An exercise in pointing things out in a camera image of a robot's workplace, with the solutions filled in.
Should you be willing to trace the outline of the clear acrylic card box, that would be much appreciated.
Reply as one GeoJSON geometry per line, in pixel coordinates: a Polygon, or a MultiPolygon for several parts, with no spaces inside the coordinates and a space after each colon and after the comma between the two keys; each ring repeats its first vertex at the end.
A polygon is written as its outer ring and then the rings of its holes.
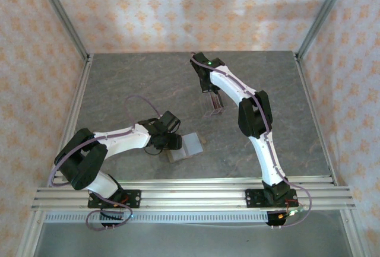
{"type": "Polygon", "coordinates": [[[215,116],[215,115],[222,115],[227,109],[225,94],[222,91],[219,91],[221,101],[223,102],[223,107],[221,109],[214,110],[212,102],[211,102],[211,97],[210,97],[211,93],[213,92],[210,92],[209,95],[207,96],[204,96],[204,95],[201,96],[202,111],[204,112],[205,118],[215,116]]]}

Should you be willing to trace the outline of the clear plastic box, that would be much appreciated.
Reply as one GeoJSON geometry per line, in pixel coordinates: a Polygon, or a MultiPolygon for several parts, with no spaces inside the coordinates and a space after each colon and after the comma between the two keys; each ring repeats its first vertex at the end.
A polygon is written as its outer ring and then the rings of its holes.
{"type": "Polygon", "coordinates": [[[179,150],[167,151],[170,163],[190,158],[203,152],[203,148],[196,132],[182,136],[182,147],[179,150]]]}

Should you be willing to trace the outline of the aluminium mounting beam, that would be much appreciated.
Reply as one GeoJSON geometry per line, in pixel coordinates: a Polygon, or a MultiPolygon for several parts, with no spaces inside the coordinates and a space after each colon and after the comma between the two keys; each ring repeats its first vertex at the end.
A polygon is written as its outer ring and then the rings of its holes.
{"type": "MultiPolygon", "coordinates": [[[[354,209],[355,203],[347,186],[335,186],[329,176],[291,177],[296,184],[297,198],[313,210],[354,209]]],[[[140,209],[146,211],[243,211],[245,191],[262,189],[260,179],[169,179],[121,182],[125,189],[141,191],[140,209]]],[[[39,188],[32,202],[34,210],[87,209],[88,192],[69,186],[39,188]]]]}

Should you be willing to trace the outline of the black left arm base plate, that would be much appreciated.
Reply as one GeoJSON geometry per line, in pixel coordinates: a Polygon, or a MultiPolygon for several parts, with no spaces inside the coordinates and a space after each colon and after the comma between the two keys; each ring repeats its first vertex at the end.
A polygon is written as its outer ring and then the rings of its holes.
{"type": "Polygon", "coordinates": [[[96,209],[121,208],[116,204],[119,203],[130,208],[139,208],[140,200],[140,190],[118,189],[112,196],[103,199],[99,198],[95,193],[90,193],[87,206],[96,209]]]}

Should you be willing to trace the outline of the aluminium table side rail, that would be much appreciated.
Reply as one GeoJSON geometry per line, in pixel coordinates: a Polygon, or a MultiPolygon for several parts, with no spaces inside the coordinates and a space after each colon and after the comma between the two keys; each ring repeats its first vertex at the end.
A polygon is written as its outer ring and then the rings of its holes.
{"type": "Polygon", "coordinates": [[[314,124],[315,124],[315,128],[316,128],[316,131],[317,131],[317,134],[318,134],[318,138],[319,138],[320,143],[321,143],[321,147],[322,147],[322,150],[323,150],[323,153],[324,153],[325,161],[327,163],[327,166],[328,166],[328,169],[329,169],[329,172],[330,172],[330,177],[332,179],[333,184],[335,186],[338,186],[339,182],[337,180],[337,175],[335,173],[334,165],[332,163],[329,151],[327,149],[327,145],[326,145],[325,140],[324,140],[322,129],[321,129],[321,126],[320,126],[319,121],[318,121],[318,116],[317,116],[316,109],[315,109],[315,106],[314,106],[314,101],[312,100],[311,92],[310,92],[310,89],[309,89],[309,86],[308,86],[307,79],[305,77],[305,73],[303,71],[300,59],[297,57],[297,54],[295,52],[293,52],[293,57],[294,57],[294,61],[295,61],[295,64],[296,64],[296,67],[297,67],[297,70],[298,70],[298,73],[299,73],[302,85],[303,85],[303,89],[304,89],[305,94],[306,94],[306,99],[308,101],[309,108],[311,110],[311,115],[312,115],[312,118],[313,118],[313,121],[314,121],[314,124]]]}
{"type": "Polygon", "coordinates": [[[78,80],[77,87],[74,92],[74,96],[72,98],[71,107],[69,110],[69,115],[67,117],[64,131],[62,134],[61,141],[58,146],[58,154],[61,152],[61,150],[66,146],[68,141],[72,138],[75,127],[77,124],[78,116],[80,113],[80,107],[82,104],[84,92],[86,90],[86,84],[88,81],[88,76],[90,73],[91,65],[93,62],[94,54],[91,53],[88,55],[88,57],[85,59],[84,66],[82,73],[80,75],[80,78],[78,80]]]}

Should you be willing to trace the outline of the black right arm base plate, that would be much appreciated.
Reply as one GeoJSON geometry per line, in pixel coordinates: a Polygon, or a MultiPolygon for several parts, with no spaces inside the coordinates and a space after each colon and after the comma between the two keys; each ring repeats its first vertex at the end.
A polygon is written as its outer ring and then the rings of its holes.
{"type": "Polygon", "coordinates": [[[267,189],[247,189],[245,191],[245,201],[248,208],[286,208],[299,206],[294,189],[290,189],[287,193],[277,198],[267,189]]]}

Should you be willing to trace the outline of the aluminium frame post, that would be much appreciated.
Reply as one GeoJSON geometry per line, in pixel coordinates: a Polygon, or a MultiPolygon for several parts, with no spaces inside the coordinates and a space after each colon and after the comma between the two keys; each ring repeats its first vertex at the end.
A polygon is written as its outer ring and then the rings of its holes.
{"type": "Polygon", "coordinates": [[[321,8],[317,12],[316,18],[313,21],[310,29],[308,30],[300,48],[297,52],[294,53],[296,60],[299,62],[302,58],[305,57],[307,51],[309,50],[311,44],[317,37],[321,27],[323,26],[325,20],[332,11],[337,0],[324,0],[321,5],[321,8]]]}
{"type": "Polygon", "coordinates": [[[58,19],[62,23],[65,31],[69,35],[69,38],[74,44],[75,49],[80,54],[81,58],[87,62],[90,55],[87,52],[86,48],[84,47],[84,44],[82,43],[82,40],[80,39],[77,31],[74,28],[74,25],[72,24],[71,20],[69,19],[69,16],[60,0],[48,0],[51,4],[55,14],[57,15],[58,19]]]}

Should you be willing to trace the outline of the aluminium frame leg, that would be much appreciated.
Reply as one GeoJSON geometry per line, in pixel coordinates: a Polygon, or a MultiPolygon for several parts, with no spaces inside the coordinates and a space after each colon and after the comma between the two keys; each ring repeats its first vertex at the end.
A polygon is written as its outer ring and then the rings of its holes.
{"type": "Polygon", "coordinates": [[[340,215],[353,257],[365,257],[355,210],[340,210],[340,215]]]}
{"type": "Polygon", "coordinates": [[[33,257],[37,248],[46,214],[44,211],[32,211],[24,229],[16,257],[33,257]]]}

